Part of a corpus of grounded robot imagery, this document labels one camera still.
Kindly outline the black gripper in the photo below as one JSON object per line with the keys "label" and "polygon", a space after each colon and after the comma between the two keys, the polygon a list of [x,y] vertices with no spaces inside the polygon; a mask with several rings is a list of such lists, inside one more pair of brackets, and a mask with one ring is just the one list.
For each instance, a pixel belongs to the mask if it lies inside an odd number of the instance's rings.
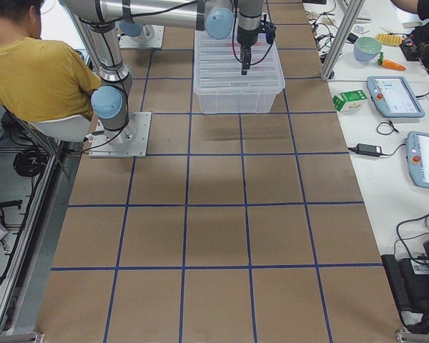
{"label": "black gripper", "polygon": [[240,45],[241,75],[247,75],[251,65],[251,47],[257,43],[260,34],[265,35],[268,44],[273,44],[275,25],[267,19],[266,13],[244,14],[240,12],[237,18],[239,19],[237,42]]}

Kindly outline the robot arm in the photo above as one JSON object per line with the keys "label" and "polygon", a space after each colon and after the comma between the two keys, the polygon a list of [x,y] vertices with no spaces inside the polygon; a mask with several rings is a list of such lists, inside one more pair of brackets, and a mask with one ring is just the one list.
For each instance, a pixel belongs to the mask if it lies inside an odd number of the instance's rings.
{"label": "robot arm", "polygon": [[133,24],[125,21],[120,21],[117,28],[125,36],[130,37],[135,41],[149,41],[154,38],[155,31],[152,25]]}
{"label": "robot arm", "polygon": [[118,144],[135,134],[130,124],[128,96],[132,75],[123,63],[116,23],[161,25],[204,31],[213,39],[237,37],[242,74],[252,63],[252,46],[260,34],[275,40],[275,25],[267,20],[261,1],[65,1],[86,24],[94,42],[102,86],[92,96],[94,113],[104,127],[107,142]]}

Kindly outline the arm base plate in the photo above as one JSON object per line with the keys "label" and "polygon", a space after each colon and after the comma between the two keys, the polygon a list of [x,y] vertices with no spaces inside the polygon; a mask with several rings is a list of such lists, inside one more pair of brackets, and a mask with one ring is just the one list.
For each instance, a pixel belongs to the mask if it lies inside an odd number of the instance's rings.
{"label": "arm base plate", "polygon": [[162,48],[163,26],[120,22],[117,29],[121,49],[143,50]]}
{"label": "arm base plate", "polygon": [[117,136],[116,132],[105,130],[98,119],[96,131],[103,133],[90,140],[92,145],[87,153],[92,158],[145,158],[151,121],[151,112],[133,112],[128,125]]}

